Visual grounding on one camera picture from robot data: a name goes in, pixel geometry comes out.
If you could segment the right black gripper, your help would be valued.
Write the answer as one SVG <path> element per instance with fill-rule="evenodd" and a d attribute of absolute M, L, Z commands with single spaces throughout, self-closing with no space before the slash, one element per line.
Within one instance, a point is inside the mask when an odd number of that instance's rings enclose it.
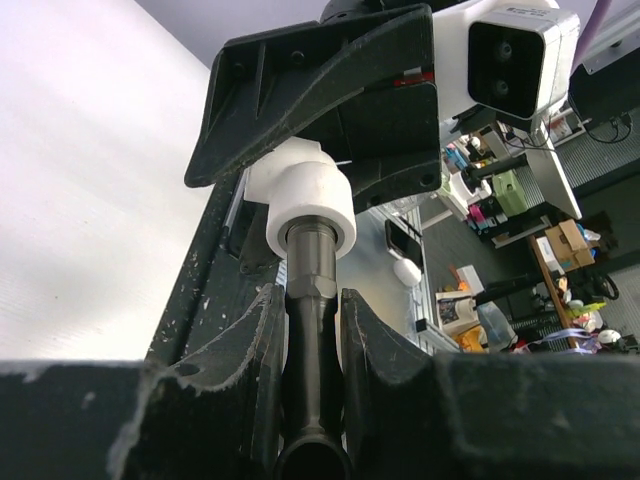
<path fill-rule="evenodd" d="M 331 1 L 307 22 L 228 41 L 184 175 L 206 187 L 320 116 L 356 209 L 439 183 L 434 21 L 424 1 Z"/>

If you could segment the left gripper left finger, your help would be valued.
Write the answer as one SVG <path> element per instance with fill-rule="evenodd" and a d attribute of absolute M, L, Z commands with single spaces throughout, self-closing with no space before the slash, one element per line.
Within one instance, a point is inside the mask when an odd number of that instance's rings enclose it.
<path fill-rule="evenodd" d="M 269 479 L 279 445 L 284 292 L 170 367 L 5 361 L 5 479 Z"/>

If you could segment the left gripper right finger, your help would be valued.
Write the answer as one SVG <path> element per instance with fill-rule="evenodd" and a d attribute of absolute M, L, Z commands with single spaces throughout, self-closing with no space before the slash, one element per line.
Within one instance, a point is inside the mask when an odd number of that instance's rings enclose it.
<path fill-rule="evenodd" d="M 351 289 L 341 344 L 357 479 L 639 475 L 635 356 L 428 355 Z"/>

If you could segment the white elbow fitting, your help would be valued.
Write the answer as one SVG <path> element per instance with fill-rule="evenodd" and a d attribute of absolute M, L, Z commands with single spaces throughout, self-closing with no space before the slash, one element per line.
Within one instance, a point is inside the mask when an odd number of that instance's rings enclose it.
<path fill-rule="evenodd" d="M 281 258 L 287 256 L 286 232 L 301 217 L 329 222 L 337 258 L 356 242 L 351 184 L 318 142 L 292 137 L 260 158 L 248 168 L 244 199 L 268 206 L 265 237 Z"/>

